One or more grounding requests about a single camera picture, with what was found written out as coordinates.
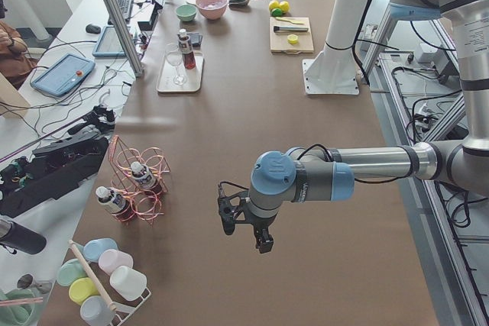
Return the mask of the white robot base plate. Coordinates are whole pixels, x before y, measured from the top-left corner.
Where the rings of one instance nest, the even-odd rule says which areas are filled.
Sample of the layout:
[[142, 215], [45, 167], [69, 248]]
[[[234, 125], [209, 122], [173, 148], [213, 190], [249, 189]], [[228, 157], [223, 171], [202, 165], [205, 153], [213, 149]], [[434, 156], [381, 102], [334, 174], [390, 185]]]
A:
[[307, 95], [358, 95], [356, 66], [352, 60], [302, 60]]

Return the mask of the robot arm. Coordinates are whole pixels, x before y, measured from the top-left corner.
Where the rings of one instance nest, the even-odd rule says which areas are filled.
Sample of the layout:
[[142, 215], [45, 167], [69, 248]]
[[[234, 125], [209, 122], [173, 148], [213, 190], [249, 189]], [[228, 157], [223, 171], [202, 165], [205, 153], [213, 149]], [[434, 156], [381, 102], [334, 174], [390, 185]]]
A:
[[334, 79], [353, 80], [356, 66], [352, 56], [358, 29], [368, 0], [335, 0], [325, 41], [325, 71]]
[[451, 21], [468, 135], [412, 146], [328, 149], [314, 144], [262, 153], [250, 186], [235, 193], [237, 205], [219, 193], [226, 234], [237, 224], [250, 224], [256, 248], [269, 252], [274, 243], [269, 227], [284, 202], [346, 200], [356, 182], [414, 176], [488, 194], [488, 0], [390, 0], [389, 9], [397, 21]]

